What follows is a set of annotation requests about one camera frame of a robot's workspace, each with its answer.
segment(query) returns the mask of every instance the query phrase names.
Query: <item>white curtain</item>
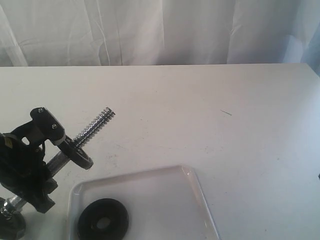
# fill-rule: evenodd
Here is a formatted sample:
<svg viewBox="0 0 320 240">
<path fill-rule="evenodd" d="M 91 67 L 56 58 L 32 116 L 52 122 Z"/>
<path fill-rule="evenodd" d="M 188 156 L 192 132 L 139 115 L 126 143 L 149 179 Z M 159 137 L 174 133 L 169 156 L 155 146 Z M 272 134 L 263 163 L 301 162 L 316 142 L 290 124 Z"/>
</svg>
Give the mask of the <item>white curtain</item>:
<svg viewBox="0 0 320 240">
<path fill-rule="evenodd" d="M 0 0 L 0 66 L 308 63 L 320 0 Z"/>
</svg>

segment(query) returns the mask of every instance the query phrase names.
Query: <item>rubber grommet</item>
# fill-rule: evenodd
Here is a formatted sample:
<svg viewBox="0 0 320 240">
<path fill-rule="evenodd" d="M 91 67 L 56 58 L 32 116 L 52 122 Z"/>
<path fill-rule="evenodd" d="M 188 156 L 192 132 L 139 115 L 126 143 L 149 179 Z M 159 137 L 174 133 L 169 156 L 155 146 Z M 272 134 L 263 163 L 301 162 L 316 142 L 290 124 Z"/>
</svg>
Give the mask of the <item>rubber grommet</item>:
<svg viewBox="0 0 320 240">
<path fill-rule="evenodd" d="M 108 225 L 99 227 L 101 219 Z M 82 212 L 77 233 L 80 240 L 122 240 L 129 227 L 129 215 L 125 206 L 112 198 L 94 201 Z"/>
</svg>

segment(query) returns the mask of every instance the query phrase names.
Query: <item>white tabletop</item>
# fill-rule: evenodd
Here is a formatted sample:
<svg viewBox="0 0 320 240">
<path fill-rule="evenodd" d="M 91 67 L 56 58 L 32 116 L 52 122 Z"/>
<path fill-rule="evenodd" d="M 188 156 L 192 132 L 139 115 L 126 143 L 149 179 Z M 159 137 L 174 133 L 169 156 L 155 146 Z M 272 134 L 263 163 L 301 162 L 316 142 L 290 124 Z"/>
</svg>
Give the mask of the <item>white tabletop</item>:
<svg viewBox="0 0 320 240">
<path fill-rule="evenodd" d="M 94 166 L 56 176 L 46 214 L 27 205 L 25 239 L 63 239 L 80 181 L 162 166 L 195 169 L 222 240 L 319 239 L 320 79 L 305 64 L 0 68 L 0 132 L 45 106 Z M 47 143 L 46 159 L 58 149 Z M 0 188 L 1 197 L 11 193 Z"/>
</svg>

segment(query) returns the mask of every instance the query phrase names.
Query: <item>metal rod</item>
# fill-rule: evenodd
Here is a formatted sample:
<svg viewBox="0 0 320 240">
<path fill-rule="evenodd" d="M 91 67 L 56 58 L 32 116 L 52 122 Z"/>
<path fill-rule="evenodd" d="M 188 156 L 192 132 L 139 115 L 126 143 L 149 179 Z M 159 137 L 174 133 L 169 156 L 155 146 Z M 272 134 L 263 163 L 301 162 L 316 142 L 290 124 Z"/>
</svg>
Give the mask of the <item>metal rod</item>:
<svg viewBox="0 0 320 240">
<path fill-rule="evenodd" d="M 115 113 L 109 108 L 106 107 L 82 132 L 76 136 L 73 141 L 77 148 L 83 147 L 86 143 L 93 138 L 113 117 Z M 66 155 L 59 151 L 48 163 L 47 168 L 51 172 L 52 177 L 56 175 L 68 162 L 70 161 Z M 0 209 L 0 212 L 6 214 L 13 214 L 12 210 L 6 208 L 10 206 L 10 209 L 15 211 L 21 211 L 22 207 L 27 203 L 21 197 L 14 195 L 11 198 L 8 198 L 3 207 Z"/>
</svg>

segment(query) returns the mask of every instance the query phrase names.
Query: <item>metal screw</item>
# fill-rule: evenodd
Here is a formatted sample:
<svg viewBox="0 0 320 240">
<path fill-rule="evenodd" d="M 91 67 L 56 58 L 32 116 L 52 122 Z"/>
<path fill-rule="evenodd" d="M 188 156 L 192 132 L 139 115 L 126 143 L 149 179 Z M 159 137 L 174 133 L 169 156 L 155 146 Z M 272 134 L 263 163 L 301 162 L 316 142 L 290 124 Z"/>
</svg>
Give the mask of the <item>metal screw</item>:
<svg viewBox="0 0 320 240">
<path fill-rule="evenodd" d="M 82 132 L 79 133 L 77 137 L 73 139 L 75 142 L 75 145 L 77 148 L 83 147 L 87 142 L 89 142 L 92 137 L 99 132 L 104 125 L 106 125 L 113 117 L 115 116 L 115 113 L 109 108 L 106 107 L 101 114 L 99 114 Z M 66 157 L 61 151 L 59 151 L 48 163 L 47 168 L 51 172 L 52 177 L 59 172 L 68 162 L 70 159 Z M 7 200 L 10 202 L 13 206 L 13 209 L 8 209 L 6 206 L 2 206 L 0 209 L 0 213 L 5 212 L 10 213 L 11 215 L 15 211 L 21 211 L 22 207 L 27 203 L 25 200 L 23 200 L 21 197 L 14 195 L 13 197 L 9 198 Z"/>
</svg>

